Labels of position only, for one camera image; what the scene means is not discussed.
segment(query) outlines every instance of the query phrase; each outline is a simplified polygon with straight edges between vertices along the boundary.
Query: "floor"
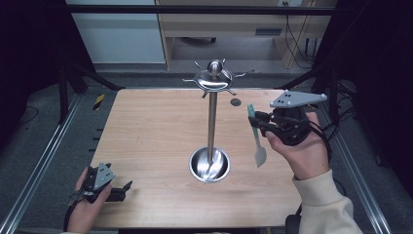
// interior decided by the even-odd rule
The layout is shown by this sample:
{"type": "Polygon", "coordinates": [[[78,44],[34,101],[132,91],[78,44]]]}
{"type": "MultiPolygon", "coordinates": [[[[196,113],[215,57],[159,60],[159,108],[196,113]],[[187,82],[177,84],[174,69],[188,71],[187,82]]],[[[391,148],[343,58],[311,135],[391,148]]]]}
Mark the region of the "floor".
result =
{"type": "MultiPolygon", "coordinates": [[[[194,88],[181,79],[190,79],[199,70],[194,61],[206,66],[211,59],[226,59],[226,67],[234,73],[249,71],[245,77],[236,80],[234,86],[237,88],[275,88],[308,70],[296,64],[291,69],[284,69],[277,48],[269,38],[217,38],[214,44],[207,39],[182,38],[176,40],[170,69],[148,64],[118,67],[97,64],[96,67],[107,80],[128,88],[194,88]]],[[[92,79],[85,80],[89,89],[84,95],[69,92],[70,100],[76,106],[72,110],[76,111],[66,122],[68,128],[58,136],[56,132],[62,127],[57,123],[58,86],[53,85],[30,97],[21,124],[0,152],[2,226],[10,223],[9,217],[16,225],[11,228],[16,228],[19,233],[61,231],[66,210],[64,203],[73,190],[74,181],[94,156],[98,138],[116,97],[115,91],[92,79]],[[101,94],[105,94],[104,102],[98,111],[93,110],[95,100],[101,94]],[[51,139],[55,139],[54,145],[49,145],[51,139]],[[46,166],[44,170],[39,162],[46,166]],[[40,172],[38,179],[33,172],[40,172]]],[[[309,90],[312,82],[308,80],[298,89],[309,90]]],[[[352,108],[350,100],[345,97],[340,102],[341,112],[352,108]]],[[[327,107],[321,105],[318,112],[322,123],[327,125],[327,107]]],[[[345,115],[339,134],[331,141],[335,152],[331,167],[355,204],[355,220],[364,233],[413,233],[410,221],[413,201],[392,169],[376,164],[374,150],[355,114],[349,112],[345,115]],[[352,176],[355,174],[349,168],[352,162],[356,164],[356,174],[361,174],[362,180],[352,176]],[[360,181],[365,183],[361,189],[357,185],[360,181]]],[[[271,227],[270,230],[284,233],[283,227],[271,227]]],[[[104,231],[116,233],[116,230],[104,231]]],[[[261,228],[260,232],[268,233],[268,230],[261,228]]]]}

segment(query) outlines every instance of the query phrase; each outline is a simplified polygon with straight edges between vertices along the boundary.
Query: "wooden panel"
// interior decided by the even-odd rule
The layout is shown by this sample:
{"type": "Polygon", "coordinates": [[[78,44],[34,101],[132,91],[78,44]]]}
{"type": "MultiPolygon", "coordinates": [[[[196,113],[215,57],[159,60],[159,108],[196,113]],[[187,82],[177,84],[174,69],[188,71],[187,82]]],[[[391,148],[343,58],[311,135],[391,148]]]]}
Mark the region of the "wooden panel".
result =
{"type": "Polygon", "coordinates": [[[123,203],[108,203],[98,227],[283,226],[300,205],[293,173],[271,149],[259,169],[246,106],[271,111],[282,91],[235,90],[218,94],[215,146],[226,151],[231,172],[206,184],[189,171],[189,158],[207,145],[208,98],[201,90],[122,90],[94,155],[93,165],[112,163],[114,186],[133,180],[123,203]],[[239,98],[241,106],[230,100],[239,98]]]}

